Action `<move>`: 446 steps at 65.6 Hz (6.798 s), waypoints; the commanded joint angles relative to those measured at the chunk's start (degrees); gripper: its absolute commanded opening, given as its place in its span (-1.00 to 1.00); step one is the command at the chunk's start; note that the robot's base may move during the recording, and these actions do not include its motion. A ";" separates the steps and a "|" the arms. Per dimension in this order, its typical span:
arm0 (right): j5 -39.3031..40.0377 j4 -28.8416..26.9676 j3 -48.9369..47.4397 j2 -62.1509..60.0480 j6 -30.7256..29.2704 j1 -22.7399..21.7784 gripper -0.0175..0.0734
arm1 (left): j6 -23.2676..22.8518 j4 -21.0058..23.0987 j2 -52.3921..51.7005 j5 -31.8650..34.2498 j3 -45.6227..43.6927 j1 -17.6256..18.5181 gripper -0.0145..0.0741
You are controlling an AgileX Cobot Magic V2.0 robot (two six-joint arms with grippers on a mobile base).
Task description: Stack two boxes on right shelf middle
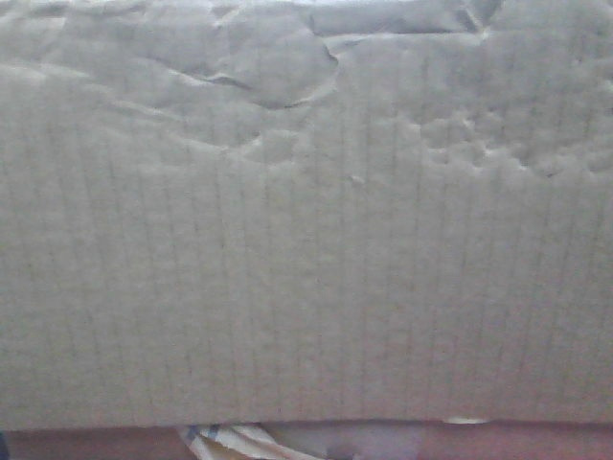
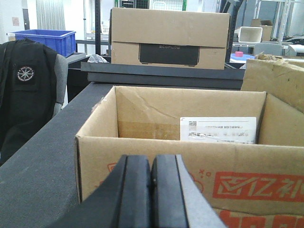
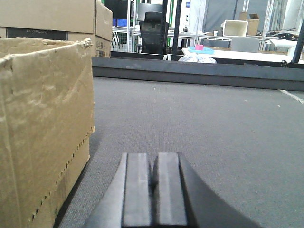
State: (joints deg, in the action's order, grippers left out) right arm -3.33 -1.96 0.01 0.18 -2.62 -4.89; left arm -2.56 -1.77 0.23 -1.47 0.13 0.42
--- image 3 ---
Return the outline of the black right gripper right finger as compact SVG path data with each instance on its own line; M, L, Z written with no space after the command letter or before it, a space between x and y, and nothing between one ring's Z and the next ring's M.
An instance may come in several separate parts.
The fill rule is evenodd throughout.
M217 195L181 153L159 153L153 178L157 228L260 227Z

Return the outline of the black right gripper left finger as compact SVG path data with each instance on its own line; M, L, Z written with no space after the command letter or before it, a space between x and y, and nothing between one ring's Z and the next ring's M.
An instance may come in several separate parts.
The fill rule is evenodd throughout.
M83 227L148 228L150 170L145 153L123 153L116 173Z

